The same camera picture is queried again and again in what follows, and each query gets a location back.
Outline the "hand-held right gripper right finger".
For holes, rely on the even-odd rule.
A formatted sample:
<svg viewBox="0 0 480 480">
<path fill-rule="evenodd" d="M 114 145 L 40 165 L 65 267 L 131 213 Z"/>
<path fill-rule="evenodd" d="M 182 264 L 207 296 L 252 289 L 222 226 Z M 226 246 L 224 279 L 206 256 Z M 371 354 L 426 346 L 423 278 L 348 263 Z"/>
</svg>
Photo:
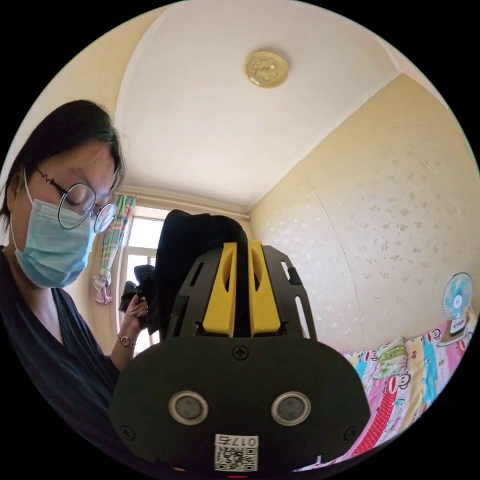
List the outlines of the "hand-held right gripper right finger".
<svg viewBox="0 0 480 480">
<path fill-rule="evenodd" d="M 277 333 L 281 321 L 259 241 L 248 242 L 248 296 L 251 334 L 261 336 Z"/>
</svg>

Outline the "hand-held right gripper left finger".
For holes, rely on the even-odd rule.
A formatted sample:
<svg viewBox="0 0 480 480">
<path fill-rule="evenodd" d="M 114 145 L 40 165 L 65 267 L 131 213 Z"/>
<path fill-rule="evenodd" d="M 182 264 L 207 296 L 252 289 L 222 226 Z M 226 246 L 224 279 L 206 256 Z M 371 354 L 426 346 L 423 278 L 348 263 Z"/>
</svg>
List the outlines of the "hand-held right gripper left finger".
<svg viewBox="0 0 480 480">
<path fill-rule="evenodd" d="M 237 290 L 237 244 L 223 245 L 205 316 L 203 329 L 208 334 L 232 337 L 235 325 Z"/>
</svg>

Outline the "person's left hand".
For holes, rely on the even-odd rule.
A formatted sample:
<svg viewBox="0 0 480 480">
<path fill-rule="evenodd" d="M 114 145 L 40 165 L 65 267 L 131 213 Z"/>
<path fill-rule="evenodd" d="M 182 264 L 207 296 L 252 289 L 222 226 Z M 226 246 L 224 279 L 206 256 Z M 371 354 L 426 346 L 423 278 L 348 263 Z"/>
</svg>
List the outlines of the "person's left hand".
<svg viewBox="0 0 480 480">
<path fill-rule="evenodd" d="M 149 307 L 144 298 L 134 296 L 131 300 L 125 314 L 125 321 L 128 326 L 138 332 L 146 328 L 145 318 L 148 314 Z"/>
</svg>

